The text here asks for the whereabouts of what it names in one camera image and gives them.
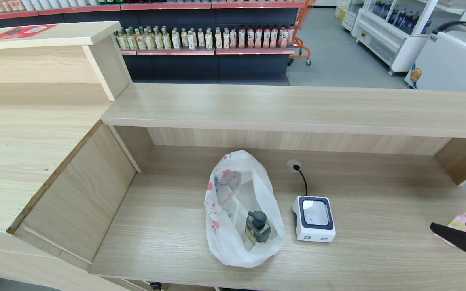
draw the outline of plastic bag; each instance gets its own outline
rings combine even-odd
[[[282,247],[285,227],[271,181],[248,152],[236,151],[220,159],[210,175],[204,204],[208,246],[224,265],[256,267]],[[266,214],[271,227],[267,242],[253,246],[248,240],[248,211]]]

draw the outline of wooden panel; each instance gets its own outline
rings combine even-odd
[[[0,251],[0,277],[63,291],[125,291],[57,258]]]
[[[466,183],[466,138],[453,138],[436,158],[456,184]]]
[[[107,97],[114,101],[132,83],[114,36],[106,37],[93,46],[83,46],[83,50]]]
[[[0,50],[0,83],[99,83],[81,46]]]
[[[135,83],[102,121],[134,127],[466,138],[466,93]]]
[[[109,104],[99,84],[0,84],[0,230],[62,172]]]
[[[37,245],[39,245],[39,242],[35,240],[34,245],[26,243],[21,240],[21,236],[26,236],[26,233],[19,232],[18,236],[13,236],[7,232],[0,231],[0,251],[45,257],[56,257],[60,253],[58,249],[38,247]]]
[[[149,127],[154,144],[167,146],[435,155],[450,138],[292,131]]]
[[[232,150],[156,145],[90,272],[237,289],[466,290],[466,253],[429,230],[464,213],[466,193],[434,156],[248,150],[271,179],[286,241],[255,269],[223,265],[209,251],[202,203],[210,171]],[[292,203],[305,189],[290,158],[303,164],[309,195],[331,201],[332,243],[296,240]]]
[[[45,190],[22,226],[91,262],[135,173],[102,125]]]
[[[152,138],[146,127],[114,127],[122,146],[126,148],[129,156],[137,164],[141,172],[148,166],[148,155],[153,147]]]

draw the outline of red sign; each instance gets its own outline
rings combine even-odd
[[[32,37],[34,35],[37,35],[57,25],[58,24],[44,24],[44,25],[15,27],[15,28],[10,29],[9,31],[0,33],[0,39]]]

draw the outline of orange shopping cart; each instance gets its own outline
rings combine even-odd
[[[312,10],[312,6],[314,6],[314,2],[316,0],[306,0],[305,1],[305,7],[301,8],[298,17],[296,18],[296,31],[294,32],[294,35],[292,36],[292,43],[294,44],[294,48],[299,49],[299,55],[290,55],[290,59],[287,62],[287,65],[290,66],[292,62],[294,61],[294,58],[296,57],[305,57],[307,58],[307,66],[312,64],[312,61],[310,61],[310,55],[312,55],[312,52],[310,51],[309,48],[307,48],[303,44],[303,40],[297,36],[298,31],[303,29],[305,27],[305,22],[307,21],[307,18],[309,17],[310,11]],[[307,51],[307,55],[303,55],[303,50]]]

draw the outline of refrigerator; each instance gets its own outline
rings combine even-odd
[[[466,92],[466,22],[434,30],[405,81],[415,89]]]

